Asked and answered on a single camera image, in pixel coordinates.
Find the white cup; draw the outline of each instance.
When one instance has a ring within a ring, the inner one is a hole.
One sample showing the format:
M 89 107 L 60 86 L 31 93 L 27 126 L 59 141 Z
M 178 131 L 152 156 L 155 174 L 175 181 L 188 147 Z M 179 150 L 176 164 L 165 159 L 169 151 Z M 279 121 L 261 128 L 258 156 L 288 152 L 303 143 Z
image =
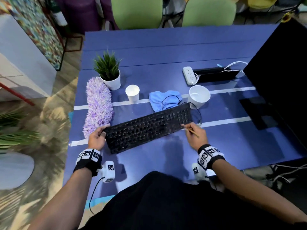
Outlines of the white cup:
M 201 85 L 192 86 L 189 90 L 188 101 L 193 103 L 197 109 L 205 104 L 210 99 L 210 92 L 206 87 Z M 194 105 L 190 103 L 190 107 L 195 109 Z
M 138 100 L 140 88 L 137 85 L 129 85 L 126 88 L 126 94 L 130 102 L 134 103 Z

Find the floor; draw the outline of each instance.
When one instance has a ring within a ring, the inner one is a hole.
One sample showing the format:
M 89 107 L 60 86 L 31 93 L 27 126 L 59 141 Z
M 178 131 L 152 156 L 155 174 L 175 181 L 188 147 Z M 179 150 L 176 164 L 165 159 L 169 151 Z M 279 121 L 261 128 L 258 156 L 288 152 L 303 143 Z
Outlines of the floor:
M 275 23 L 282 15 L 257 17 L 256 23 Z M 307 13 L 300 15 L 306 20 Z M 244 18 L 236 17 L 235 24 L 243 24 Z M 70 40 L 68 48 L 76 48 L 78 40 Z M 81 52 L 65 53 L 62 70 L 57 73 L 53 95 L 35 99 L 35 107 L 20 101 L 0 103 L 0 112 L 20 109 L 28 115 L 21 122 L 26 129 L 41 133 L 41 143 L 28 147 L 17 147 L 15 151 L 28 154 L 35 160 L 33 174 L 22 186 L 0 191 L 0 230 L 27 229 L 32 218 L 62 187 L 63 169 L 66 160 L 70 121 L 68 113 L 73 111 L 75 90 L 78 82 Z M 104 207 L 98 204 L 92 210 L 97 213 Z M 81 226 L 91 216 L 86 210 Z

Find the black shirt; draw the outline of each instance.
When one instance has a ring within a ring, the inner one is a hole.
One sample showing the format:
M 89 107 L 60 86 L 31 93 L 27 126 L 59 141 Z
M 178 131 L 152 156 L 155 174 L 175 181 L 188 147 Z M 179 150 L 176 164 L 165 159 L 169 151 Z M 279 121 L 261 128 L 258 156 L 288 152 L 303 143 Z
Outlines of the black shirt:
M 190 185 L 151 172 L 119 192 L 81 229 L 306 229 L 306 224 L 286 224 L 235 195 L 212 189 L 208 182 Z

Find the white cabinet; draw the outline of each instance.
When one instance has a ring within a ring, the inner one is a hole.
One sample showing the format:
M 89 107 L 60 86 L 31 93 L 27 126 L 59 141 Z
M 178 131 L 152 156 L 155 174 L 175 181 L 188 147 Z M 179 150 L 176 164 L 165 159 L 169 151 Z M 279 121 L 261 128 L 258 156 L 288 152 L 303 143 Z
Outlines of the white cabinet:
M 11 15 L 0 15 L 0 82 L 26 98 L 49 97 L 56 70 Z M 0 101 L 18 100 L 0 88 Z

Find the black device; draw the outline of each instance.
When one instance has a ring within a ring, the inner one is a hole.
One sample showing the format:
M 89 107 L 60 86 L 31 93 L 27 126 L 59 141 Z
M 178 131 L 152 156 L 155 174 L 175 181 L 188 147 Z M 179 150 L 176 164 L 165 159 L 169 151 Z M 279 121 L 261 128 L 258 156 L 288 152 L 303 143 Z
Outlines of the black device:
M 214 81 L 230 81 L 235 79 L 239 70 L 224 71 L 224 67 L 207 68 L 207 69 L 193 69 L 193 72 L 199 75 L 197 83 L 214 82 Z
M 305 148 L 306 39 L 307 29 L 296 19 L 281 23 L 243 70 L 267 104 L 265 116 L 258 111 L 257 121 L 267 117 L 268 112 L 273 113 L 271 116 L 279 125 L 290 128 Z
M 158 139 L 182 129 L 192 122 L 190 104 L 156 112 L 135 120 L 107 127 L 106 142 L 112 154 Z

